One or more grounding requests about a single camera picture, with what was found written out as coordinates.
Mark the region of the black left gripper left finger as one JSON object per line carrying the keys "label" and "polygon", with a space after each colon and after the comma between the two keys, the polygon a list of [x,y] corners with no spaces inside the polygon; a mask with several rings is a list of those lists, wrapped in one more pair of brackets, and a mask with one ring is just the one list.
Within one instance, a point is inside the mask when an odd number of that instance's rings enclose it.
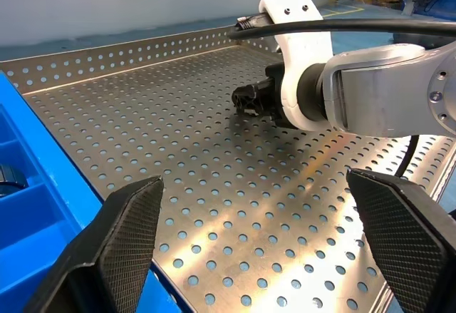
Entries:
{"label": "black left gripper left finger", "polygon": [[24,313],[135,313],[152,263],[163,190],[162,177],[152,176],[109,194]]}

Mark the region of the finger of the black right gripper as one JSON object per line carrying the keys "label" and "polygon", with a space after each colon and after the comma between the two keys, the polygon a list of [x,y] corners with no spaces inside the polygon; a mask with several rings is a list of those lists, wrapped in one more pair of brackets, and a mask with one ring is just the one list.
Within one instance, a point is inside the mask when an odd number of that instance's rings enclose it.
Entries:
{"label": "finger of the black right gripper", "polygon": [[257,115],[257,92],[254,85],[240,86],[232,93],[232,102],[240,115]]}

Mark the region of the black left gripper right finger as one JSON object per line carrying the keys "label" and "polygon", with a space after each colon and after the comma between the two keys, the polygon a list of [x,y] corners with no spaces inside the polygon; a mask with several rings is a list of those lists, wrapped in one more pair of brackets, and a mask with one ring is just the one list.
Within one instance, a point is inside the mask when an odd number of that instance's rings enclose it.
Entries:
{"label": "black left gripper right finger", "polygon": [[351,169],[373,259],[404,313],[456,313],[456,213],[447,213],[416,183]]}

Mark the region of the blue compartment tray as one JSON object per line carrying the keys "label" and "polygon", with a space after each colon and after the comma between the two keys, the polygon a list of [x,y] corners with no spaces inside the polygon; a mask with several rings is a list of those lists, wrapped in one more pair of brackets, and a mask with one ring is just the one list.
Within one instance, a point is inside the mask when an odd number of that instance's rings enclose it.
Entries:
{"label": "blue compartment tray", "polygon": [[[0,313],[24,307],[64,248],[101,209],[91,186],[0,72],[0,164],[28,187],[0,197]],[[180,313],[151,263],[135,313]]]}

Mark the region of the dark metal cylindrical part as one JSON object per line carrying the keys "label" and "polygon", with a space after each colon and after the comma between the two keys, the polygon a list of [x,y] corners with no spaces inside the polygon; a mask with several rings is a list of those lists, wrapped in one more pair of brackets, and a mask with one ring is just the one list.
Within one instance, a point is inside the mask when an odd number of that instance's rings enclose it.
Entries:
{"label": "dark metal cylindrical part", "polygon": [[16,168],[0,164],[0,197],[12,195],[29,186],[25,175]]}

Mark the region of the perforated metal tray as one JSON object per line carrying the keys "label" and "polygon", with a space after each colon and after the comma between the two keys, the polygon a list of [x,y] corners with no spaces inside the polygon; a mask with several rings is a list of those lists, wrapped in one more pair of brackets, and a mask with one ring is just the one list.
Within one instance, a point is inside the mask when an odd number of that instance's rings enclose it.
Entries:
{"label": "perforated metal tray", "polygon": [[226,29],[0,61],[101,197],[161,175],[154,261],[198,312],[385,313],[345,179],[409,140],[279,128],[232,91],[279,57]]}

